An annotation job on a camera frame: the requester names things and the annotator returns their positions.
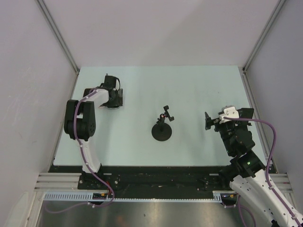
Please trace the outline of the black folding phone stand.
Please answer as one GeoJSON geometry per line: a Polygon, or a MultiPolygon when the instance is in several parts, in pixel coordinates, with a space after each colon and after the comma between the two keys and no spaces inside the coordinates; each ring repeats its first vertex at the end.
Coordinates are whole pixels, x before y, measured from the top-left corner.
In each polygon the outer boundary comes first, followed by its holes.
{"type": "MultiPolygon", "coordinates": [[[[238,109],[239,117],[240,118],[247,118],[247,119],[252,119],[254,115],[254,109],[253,108],[241,108],[238,109]]],[[[244,126],[251,126],[252,124],[249,123],[248,121],[238,121],[238,125],[241,127],[244,126]]]]}

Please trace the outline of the black round-base clamp stand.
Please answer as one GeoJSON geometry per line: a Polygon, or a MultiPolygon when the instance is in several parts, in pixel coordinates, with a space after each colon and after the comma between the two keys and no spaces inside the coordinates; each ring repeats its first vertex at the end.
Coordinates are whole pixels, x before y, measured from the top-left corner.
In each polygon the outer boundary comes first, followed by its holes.
{"type": "Polygon", "coordinates": [[[168,112],[169,106],[166,105],[163,107],[164,113],[160,114],[157,119],[156,124],[152,127],[151,134],[154,139],[157,141],[167,141],[172,136],[172,128],[170,125],[165,123],[165,120],[168,119],[170,122],[175,120],[168,112]]]}

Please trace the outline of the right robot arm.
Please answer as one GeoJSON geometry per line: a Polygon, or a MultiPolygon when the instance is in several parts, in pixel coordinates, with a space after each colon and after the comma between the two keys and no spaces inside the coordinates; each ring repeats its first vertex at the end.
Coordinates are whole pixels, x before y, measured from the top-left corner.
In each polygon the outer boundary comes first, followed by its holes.
{"type": "Polygon", "coordinates": [[[218,178],[224,190],[232,189],[243,198],[272,227],[301,227],[302,214],[281,193],[264,165],[252,150],[255,142],[248,130],[254,109],[234,106],[224,107],[218,118],[205,115],[205,129],[214,126],[220,133],[227,151],[232,157],[218,178]]]}

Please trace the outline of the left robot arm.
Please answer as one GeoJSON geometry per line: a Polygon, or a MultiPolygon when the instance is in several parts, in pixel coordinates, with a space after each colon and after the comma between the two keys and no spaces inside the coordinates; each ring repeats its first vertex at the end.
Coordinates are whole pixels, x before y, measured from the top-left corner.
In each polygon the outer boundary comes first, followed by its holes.
{"type": "Polygon", "coordinates": [[[123,89],[120,80],[113,76],[106,76],[105,81],[97,87],[86,88],[80,100],[67,101],[64,132],[78,142],[83,161],[82,170],[92,173],[88,183],[94,189],[101,188],[105,183],[104,176],[98,173],[101,162],[92,143],[97,128],[95,111],[99,107],[117,109],[122,105],[123,89]]]}

